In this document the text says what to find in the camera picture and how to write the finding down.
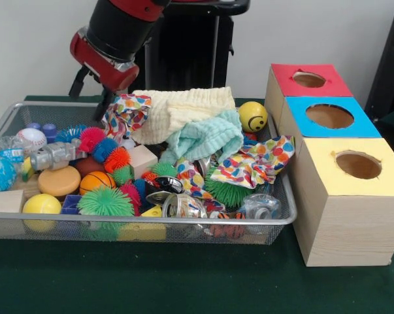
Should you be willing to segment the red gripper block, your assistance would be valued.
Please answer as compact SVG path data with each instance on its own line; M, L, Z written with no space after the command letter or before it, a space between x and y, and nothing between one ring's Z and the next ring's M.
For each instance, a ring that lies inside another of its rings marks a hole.
M139 74L133 62L118 62L102 55L87 40L87 29L79 29L71 40L70 52L81 65L69 90L69 97L78 99L84 87L84 79L91 75L104 89L102 99L95 109L95 121L100 122L117 92L126 90Z

